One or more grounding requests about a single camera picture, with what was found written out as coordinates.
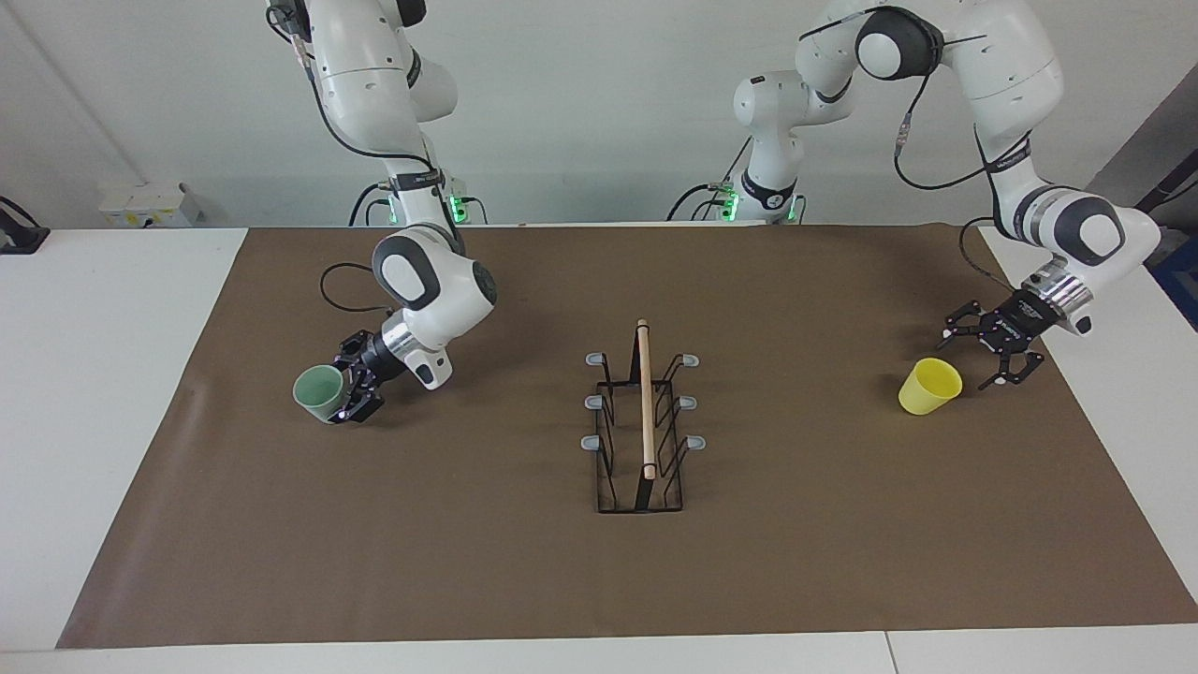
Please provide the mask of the brown paper table mat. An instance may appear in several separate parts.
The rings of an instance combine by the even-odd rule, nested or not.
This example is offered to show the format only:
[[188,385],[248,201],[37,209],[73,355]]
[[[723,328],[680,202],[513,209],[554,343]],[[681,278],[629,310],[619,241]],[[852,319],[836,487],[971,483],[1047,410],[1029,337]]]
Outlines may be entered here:
[[[247,235],[61,648],[1198,623],[1053,363],[898,408],[946,312],[1000,291],[952,227],[474,230],[496,311],[452,379],[317,423],[300,372],[365,324],[317,296],[377,233]],[[651,322],[707,441],[684,511],[595,514],[585,397]]]

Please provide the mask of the black stand pole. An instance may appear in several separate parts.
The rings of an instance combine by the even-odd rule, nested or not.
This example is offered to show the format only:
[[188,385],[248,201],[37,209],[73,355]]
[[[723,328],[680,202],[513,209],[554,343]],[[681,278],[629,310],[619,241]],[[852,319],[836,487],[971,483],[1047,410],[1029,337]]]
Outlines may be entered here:
[[1173,201],[1184,198],[1197,186],[1198,178],[1190,180],[1190,182],[1185,186],[1178,183],[1172,187],[1168,187],[1164,184],[1164,181],[1162,181],[1162,183],[1151,188],[1151,192],[1146,193],[1146,196],[1142,198],[1138,204],[1135,204],[1135,210],[1142,211],[1143,213],[1152,213],[1152,211],[1157,210],[1158,206],[1163,204],[1173,204]]

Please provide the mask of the white power strip box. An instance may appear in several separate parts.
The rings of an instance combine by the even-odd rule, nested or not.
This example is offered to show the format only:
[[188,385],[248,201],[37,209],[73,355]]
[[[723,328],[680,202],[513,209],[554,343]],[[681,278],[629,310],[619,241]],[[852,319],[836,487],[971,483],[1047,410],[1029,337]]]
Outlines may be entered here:
[[180,181],[107,186],[98,212],[111,227],[196,227],[206,215]]

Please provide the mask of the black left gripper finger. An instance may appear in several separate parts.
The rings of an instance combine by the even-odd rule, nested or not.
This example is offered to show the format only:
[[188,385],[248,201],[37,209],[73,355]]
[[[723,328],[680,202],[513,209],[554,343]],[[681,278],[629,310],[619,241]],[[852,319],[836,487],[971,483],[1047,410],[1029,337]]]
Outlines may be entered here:
[[[1002,344],[998,346],[986,344],[986,348],[1000,359],[1000,364],[998,364],[996,374],[978,387],[978,391],[994,385],[1019,385],[1024,379],[1030,378],[1031,374],[1045,362],[1043,354],[1031,351],[1027,344]],[[1023,359],[1023,368],[1017,372],[1014,370],[1014,357]]]
[[994,330],[994,312],[984,310],[979,300],[970,300],[962,304],[958,310],[950,312],[944,318],[944,330],[942,330],[940,350],[945,350],[949,344],[957,338],[975,338],[987,350],[994,350],[991,344],[991,333]]

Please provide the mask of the black clamp mount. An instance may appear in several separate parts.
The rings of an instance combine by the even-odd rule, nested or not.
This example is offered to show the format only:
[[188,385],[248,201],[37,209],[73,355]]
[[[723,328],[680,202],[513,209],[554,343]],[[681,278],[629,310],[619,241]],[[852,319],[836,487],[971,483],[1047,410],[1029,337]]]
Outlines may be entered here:
[[22,205],[0,195],[0,256],[34,255],[49,233]]

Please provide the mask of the yellow plastic cup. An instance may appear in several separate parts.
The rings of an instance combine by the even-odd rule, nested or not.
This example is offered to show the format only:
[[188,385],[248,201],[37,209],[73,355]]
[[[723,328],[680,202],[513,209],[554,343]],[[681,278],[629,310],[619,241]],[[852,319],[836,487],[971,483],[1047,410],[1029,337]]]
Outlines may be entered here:
[[914,364],[898,389],[898,405],[910,415],[924,417],[940,409],[963,391],[963,379],[949,362],[924,358]]

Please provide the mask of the blue box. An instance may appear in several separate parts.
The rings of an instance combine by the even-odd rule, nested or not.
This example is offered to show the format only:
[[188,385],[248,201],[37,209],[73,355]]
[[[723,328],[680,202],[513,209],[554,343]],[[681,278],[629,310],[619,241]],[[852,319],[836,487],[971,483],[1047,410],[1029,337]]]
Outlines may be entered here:
[[1149,272],[1188,323],[1198,332],[1198,236],[1164,255]]

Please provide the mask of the pale green plastic cup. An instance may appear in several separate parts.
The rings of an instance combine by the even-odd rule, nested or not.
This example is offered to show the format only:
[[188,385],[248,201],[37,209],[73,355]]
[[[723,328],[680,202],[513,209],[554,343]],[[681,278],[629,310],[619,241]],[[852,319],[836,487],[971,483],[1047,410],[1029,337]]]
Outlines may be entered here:
[[337,425],[341,423],[339,414],[347,403],[347,379],[333,364],[316,364],[297,376],[292,397],[317,421]]

